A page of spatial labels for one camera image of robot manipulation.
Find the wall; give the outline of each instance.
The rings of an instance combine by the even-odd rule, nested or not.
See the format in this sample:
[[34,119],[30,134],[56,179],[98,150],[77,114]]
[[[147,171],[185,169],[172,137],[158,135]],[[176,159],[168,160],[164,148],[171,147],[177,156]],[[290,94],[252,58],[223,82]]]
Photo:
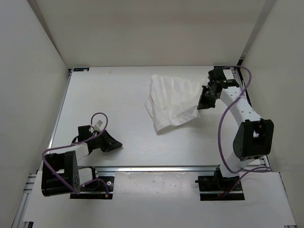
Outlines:
[[72,68],[236,64],[273,0],[36,2]]
[[270,162],[304,227],[304,1],[278,0],[245,58],[253,107],[275,123]]
[[68,70],[26,0],[0,2],[0,224],[10,227],[41,163]]

